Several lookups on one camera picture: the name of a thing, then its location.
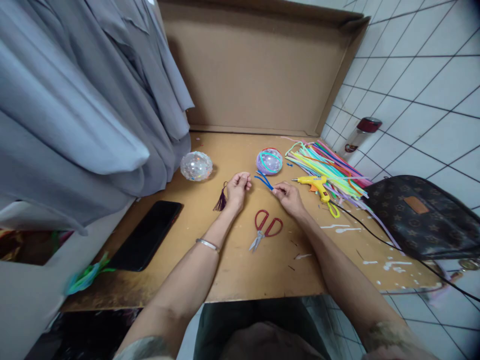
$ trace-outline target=cardboard box lid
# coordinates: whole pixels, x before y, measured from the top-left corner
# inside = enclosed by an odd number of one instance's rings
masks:
[[[202,131],[318,135],[369,21],[283,0],[159,7]]]

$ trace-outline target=floor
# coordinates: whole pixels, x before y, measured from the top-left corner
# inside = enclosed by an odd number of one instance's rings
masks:
[[[446,260],[446,270],[459,268],[456,260]],[[480,273],[465,273],[456,284],[480,297]],[[389,291],[383,295],[390,306],[407,322],[422,343],[440,360],[474,360],[480,356],[480,303],[450,289],[436,307],[414,289]],[[332,360],[359,360],[365,353],[357,333],[345,314],[329,295],[303,298],[320,334],[322,324],[330,322],[335,344],[327,345]],[[202,308],[188,325],[178,360],[193,358]]]

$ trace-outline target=yellow glue gun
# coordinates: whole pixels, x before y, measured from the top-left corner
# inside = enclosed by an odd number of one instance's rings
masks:
[[[322,203],[328,203],[330,201],[330,195],[324,188],[324,184],[327,182],[326,176],[301,176],[299,178],[292,179],[292,181],[299,182],[300,184],[310,184],[310,190],[312,190],[312,188],[318,190],[318,193],[320,194],[320,201]]]

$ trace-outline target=monogram pattern bag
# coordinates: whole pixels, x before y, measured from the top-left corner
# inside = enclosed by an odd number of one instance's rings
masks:
[[[365,203],[406,253],[423,260],[480,255],[480,218],[430,181],[399,175],[366,191]]]

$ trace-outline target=clear sparkly ball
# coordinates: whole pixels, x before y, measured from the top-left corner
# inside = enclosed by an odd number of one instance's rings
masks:
[[[260,163],[269,173],[276,174],[282,168],[282,154],[275,148],[267,148],[258,156],[261,158]]]
[[[189,152],[180,161],[180,171],[187,180],[202,181],[212,173],[212,160],[203,152]]]

